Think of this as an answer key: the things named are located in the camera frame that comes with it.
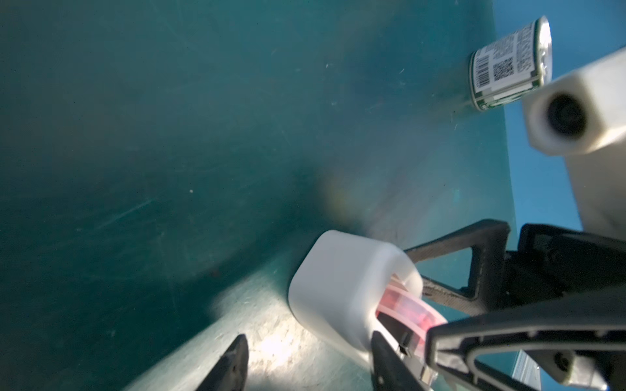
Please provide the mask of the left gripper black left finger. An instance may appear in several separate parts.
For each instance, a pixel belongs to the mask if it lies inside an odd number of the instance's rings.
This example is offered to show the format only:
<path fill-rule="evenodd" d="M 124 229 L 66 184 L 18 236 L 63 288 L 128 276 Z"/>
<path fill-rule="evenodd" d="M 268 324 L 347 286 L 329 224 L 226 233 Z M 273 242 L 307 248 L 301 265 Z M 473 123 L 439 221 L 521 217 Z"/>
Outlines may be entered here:
<path fill-rule="evenodd" d="M 249 344 L 239 334 L 213 366 L 197 391 L 242 391 L 246 387 L 249 365 Z"/>

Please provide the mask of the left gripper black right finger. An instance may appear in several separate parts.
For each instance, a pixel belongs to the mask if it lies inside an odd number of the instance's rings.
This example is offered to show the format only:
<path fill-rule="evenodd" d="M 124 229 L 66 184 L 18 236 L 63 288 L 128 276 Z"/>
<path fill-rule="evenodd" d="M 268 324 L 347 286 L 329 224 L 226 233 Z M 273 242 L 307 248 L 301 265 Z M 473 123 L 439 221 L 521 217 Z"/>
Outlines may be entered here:
<path fill-rule="evenodd" d="M 415 390 L 427 391 L 430 387 L 417 379 L 381 332 L 375 331 L 371 339 L 372 348 L 372 383 L 376 391 Z"/>

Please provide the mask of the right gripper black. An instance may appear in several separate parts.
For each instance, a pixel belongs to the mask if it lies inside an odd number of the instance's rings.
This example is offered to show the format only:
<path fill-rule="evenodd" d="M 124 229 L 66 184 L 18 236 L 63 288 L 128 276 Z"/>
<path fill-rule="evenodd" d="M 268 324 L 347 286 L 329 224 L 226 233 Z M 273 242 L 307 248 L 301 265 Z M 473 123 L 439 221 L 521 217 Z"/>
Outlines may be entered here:
<path fill-rule="evenodd" d="M 623 390 L 625 290 L 609 287 L 625 283 L 624 241 L 526 224 L 505 256 L 509 234 L 508 223 L 485 219 L 405 251 L 415 264 L 472 252 L 463 288 L 423 279 L 426 298 L 479 315 L 430 329 L 428 366 L 472 390 L 526 390 L 479 361 L 524 351 L 560 384 Z"/>

